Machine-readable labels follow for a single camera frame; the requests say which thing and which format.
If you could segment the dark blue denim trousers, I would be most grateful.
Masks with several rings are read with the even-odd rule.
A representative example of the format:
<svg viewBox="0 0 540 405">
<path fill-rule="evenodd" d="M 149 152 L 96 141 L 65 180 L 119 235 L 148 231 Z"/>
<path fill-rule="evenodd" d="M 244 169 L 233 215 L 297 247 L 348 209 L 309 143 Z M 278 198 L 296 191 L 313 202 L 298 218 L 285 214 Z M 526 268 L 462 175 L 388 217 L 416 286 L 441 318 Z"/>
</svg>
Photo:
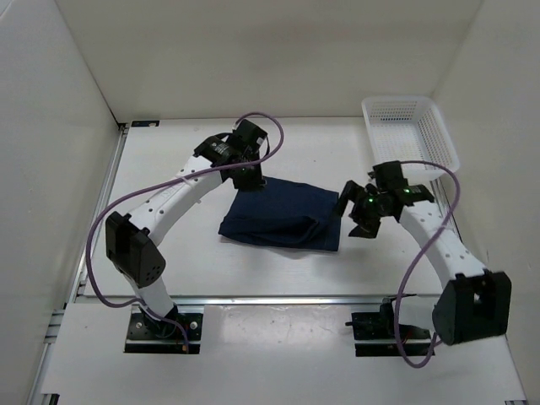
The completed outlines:
<svg viewBox="0 0 540 405">
<path fill-rule="evenodd" d="M 260 191 L 237 192 L 219 234 L 253 246 L 336 252 L 338 197 L 335 191 L 268 177 Z"/>
</svg>

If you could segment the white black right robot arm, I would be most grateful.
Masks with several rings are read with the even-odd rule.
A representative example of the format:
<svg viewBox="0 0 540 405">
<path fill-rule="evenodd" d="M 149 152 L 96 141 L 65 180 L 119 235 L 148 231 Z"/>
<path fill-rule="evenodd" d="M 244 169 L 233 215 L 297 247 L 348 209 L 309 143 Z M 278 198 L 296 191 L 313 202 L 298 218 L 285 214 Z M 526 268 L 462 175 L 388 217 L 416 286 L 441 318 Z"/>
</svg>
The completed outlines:
<svg viewBox="0 0 540 405">
<path fill-rule="evenodd" d="M 343 216 L 347 205 L 355 226 L 350 236 L 374 239 L 383 218 L 394 218 L 418 243 L 419 257 L 435 270 L 442 292 L 428 300 L 407 295 L 408 269 L 397 294 L 381 306 L 379 327 L 388 337 L 402 335 L 409 326 L 434 332 L 452 346 L 506 334 L 512 284 L 504 272 L 492 272 L 477 259 L 454 231 L 450 219 L 438 211 L 433 194 L 422 184 L 413 185 L 402 172 L 402 162 L 375 165 L 374 183 L 361 186 L 348 181 L 334 208 Z"/>
</svg>

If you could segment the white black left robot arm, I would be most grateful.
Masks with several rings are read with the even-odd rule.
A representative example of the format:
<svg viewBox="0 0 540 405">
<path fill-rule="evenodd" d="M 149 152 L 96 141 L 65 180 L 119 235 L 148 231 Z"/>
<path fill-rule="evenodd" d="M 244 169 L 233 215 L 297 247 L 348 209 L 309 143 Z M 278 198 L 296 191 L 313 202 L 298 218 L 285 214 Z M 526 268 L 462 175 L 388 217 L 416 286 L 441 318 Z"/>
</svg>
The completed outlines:
<svg viewBox="0 0 540 405">
<path fill-rule="evenodd" d="M 141 305 L 143 321 L 159 338 L 177 331 L 178 310 L 162 279 L 165 259 L 159 245 L 172 226 L 208 193 L 231 179 L 241 191 L 265 186 L 260 165 L 225 170 L 225 165 L 260 159 L 267 132 L 243 120 L 232 132 L 206 138 L 175 177 L 181 182 L 156 192 L 126 214 L 105 221 L 105 254 L 130 283 Z"/>
</svg>

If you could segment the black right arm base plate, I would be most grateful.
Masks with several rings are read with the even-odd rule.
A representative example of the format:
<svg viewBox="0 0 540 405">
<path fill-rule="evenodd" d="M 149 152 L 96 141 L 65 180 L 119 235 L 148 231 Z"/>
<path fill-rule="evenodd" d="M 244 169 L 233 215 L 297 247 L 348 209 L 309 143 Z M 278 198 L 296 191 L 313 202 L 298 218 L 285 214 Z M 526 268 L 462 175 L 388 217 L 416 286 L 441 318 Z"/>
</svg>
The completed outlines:
<svg viewBox="0 0 540 405">
<path fill-rule="evenodd" d="M 405 354 L 420 360 L 429 352 L 434 334 L 428 329 L 399 324 L 396 336 L 393 325 L 394 299 L 365 301 L 352 304 L 344 326 L 354 335 L 355 356 L 360 358 L 401 358 L 397 348 L 400 341 Z"/>
</svg>

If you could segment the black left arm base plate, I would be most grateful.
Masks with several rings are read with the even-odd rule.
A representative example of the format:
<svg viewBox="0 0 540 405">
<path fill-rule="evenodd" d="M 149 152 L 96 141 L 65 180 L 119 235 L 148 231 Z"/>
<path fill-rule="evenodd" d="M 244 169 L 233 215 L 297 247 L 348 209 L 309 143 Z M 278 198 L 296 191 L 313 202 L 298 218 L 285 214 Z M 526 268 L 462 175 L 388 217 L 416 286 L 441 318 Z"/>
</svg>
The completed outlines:
<svg viewBox="0 0 540 405">
<path fill-rule="evenodd" d="M 167 322 L 156 321 L 133 308 L 127 327 L 124 352 L 127 354 L 199 354 L 203 332 L 203 312 L 181 310 L 176 322 L 186 332 L 187 343 L 181 330 Z"/>
</svg>

